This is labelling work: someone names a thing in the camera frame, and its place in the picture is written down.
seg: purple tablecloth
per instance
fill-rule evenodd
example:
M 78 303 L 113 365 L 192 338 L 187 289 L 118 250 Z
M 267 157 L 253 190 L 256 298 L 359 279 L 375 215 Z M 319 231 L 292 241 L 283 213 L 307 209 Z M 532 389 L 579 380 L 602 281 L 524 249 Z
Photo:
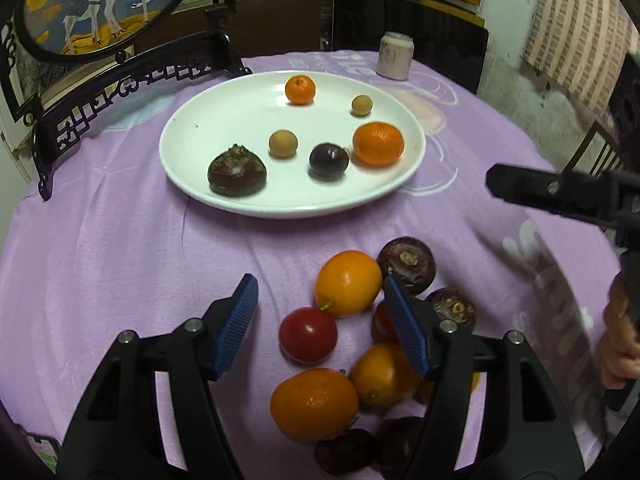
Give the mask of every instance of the purple tablecloth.
M 0 398 L 28 430 L 62 440 L 82 391 L 118 332 L 167 333 L 229 295 L 245 272 L 260 284 L 254 323 L 233 369 L 212 385 L 247 480 L 325 478 L 309 447 L 282 436 L 269 415 L 273 389 L 300 368 L 277 341 L 286 313 L 312 301 L 333 254 L 376 256 L 400 235 L 426 241 L 438 273 L 430 290 L 461 285 L 479 308 L 476 332 L 522 330 L 556 384 L 587 464 L 600 448 L 601 386 L 591 350 L 618 263 L 600 231 L 493 200 L 484 173 L 496 162 L 548 169 L 514 124 L 414 62 L 408 82 L 383 80 L 376 54 L 289 54 L 247 60 L 254 72 L 319 70 L 382 86 L 428 136 L 426 158 L 398 192 L 358 209 L 305 221 L 235 216 L 190 200 L 165 177 L 158 139 L 186 100 L 223 78 L 163 82 L 105 111 L 55 174 L 43 202 L 32 184 L 0 260 Z M 338 322 L 324 364 L 349 369 L 370 345 L 371 312 Z M 163 413 L 169 403 L 160 377 Z M 484 393 L 472 397 L 459 459 L 472 462 Z M 413 401 L 388 416 L 421 413 Z M 374 428 L 375 416 L 358 426 Z M 171 417 L 165 446 L 180 463 Z M 358 479 L 378 478 L 371 471 Z

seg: finger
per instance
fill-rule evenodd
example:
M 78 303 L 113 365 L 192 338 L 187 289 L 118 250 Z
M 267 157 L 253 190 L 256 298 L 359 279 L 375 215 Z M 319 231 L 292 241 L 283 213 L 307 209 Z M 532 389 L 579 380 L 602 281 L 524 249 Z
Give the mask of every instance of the finger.
M 600 379 L 607 390 L 621 390 L 626 384 L 624 379 L 616 377 L 606 366 L 600 368 Z
M 640 379 L 640 360 L 631 357 L 607 360 L 606 367 L 621 379 Z
M 607 327 L 607 338 L 618 352 L 640 358 L 638 331 L 629 316 L 618 318 L 615 311 L 607 307 L 604 311 L 604 324 Z
M 601 369 L 608 368 L 609 372 L 619 379 L 640 378 L 640 359 L 618 352 L 608 335 L 605 334 L 598 343 L 597 351 Z
M 626 285 L 622 279 L 622 274 L 618 274 L 614 278 L 613 283 L 611 283 L 611 288 L 609 289 L 609 305 L 617 317 L 623 317 L 629 310 L 629 296 L 626 292 Z

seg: metal screw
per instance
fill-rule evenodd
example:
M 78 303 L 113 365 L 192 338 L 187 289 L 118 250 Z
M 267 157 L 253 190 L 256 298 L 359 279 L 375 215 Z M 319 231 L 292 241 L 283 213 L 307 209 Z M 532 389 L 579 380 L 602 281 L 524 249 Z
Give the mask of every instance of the metal screw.
M 184 323 L 184 327 L 187 332 L 197 332 L 202 328 L 202 320 L 197 317 L 192 317 Z
M 560 191 L 560 183 L 557 180 L 554 180 L 546 187 L 546 192 L 548 192 L 549 195 L 555 195 L 558 191 Z
M 440 330 L 447 334 L 453 334 L 458 329 L 458 324 L 450 319 L 444 319 L 440 322 Z
M 131 343 L 136 338 L 136 333 L 133 330 L 124 330 L 118 334 L 119 343 Z
M 509 341 L 511 341 L 514 345 L 524 343 L 524 336 L 517 330 L 511 330 L 507 337 L 509 338 Z

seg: striped curtain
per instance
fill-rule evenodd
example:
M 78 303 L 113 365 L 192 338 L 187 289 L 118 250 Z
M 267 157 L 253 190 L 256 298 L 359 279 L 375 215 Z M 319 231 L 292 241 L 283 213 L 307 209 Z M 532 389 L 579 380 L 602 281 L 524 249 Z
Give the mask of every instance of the striped curtain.
M 638 30 L 619 0 L 538 0 L 524 61 L 610 122 L 609 97 Z

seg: smartphone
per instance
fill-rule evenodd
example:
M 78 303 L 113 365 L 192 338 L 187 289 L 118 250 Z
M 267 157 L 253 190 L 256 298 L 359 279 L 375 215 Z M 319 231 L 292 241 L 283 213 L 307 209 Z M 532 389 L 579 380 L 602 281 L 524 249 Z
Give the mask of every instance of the smartphone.
M 48 436 L 27 433 L 27 441 L 36 454 L 54 473 L 58 467 L 58 455 L 60 453 L 60 445 L 55 438 Z

